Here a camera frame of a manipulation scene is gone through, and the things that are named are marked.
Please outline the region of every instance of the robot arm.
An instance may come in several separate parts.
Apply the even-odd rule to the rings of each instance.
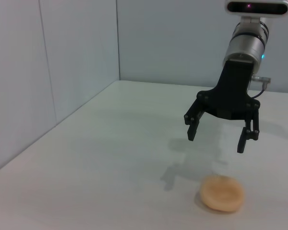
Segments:
[[[251,80],[262,81],[264,90],[269,83],[269,79],[255,77],[255,74],[269,38],[269,20],[288,14],[288,0],[227,0],[225,9],[240,16],[241,21],[226,51],[223,71],[215,88],[198,92],[184,120],[190,126],[188,139],[191,141],[205,112],[227,120],[244,120],[237,148],[237,152],[243,153],[246,141],[259,137],[260,102],[247,94],[248,86]]]

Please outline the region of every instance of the light blue wall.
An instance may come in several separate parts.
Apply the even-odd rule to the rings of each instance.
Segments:
[[[119,79],[116,23],[115,0],[0,0],[0,168]]]
[[[224,2],[118,0],[121,79],[215,86],[239,22]],[[272,78],[269,90],[288,92],[288,17],[274,19],[258,75]]]

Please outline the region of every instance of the camera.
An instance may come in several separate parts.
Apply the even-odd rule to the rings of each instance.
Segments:
[[[288,0],[227,0],[225,10],[242,17],[277,18],[288,14]]]

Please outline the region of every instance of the bread roll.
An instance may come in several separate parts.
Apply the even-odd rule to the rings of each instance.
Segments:
[[[209,208],[223,212],[235,212],[244,202],[242,186],[227,176],[206,177],[201,185],[200,196]]]

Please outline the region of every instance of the table surface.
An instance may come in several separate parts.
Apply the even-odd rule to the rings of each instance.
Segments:
[[[0,230],[288,230],[288,94],[260,97],[260,136],[183,115],[204,87],[117,81],[0,170]],[[235,214],[208,210],[200,181],[242,183]]]

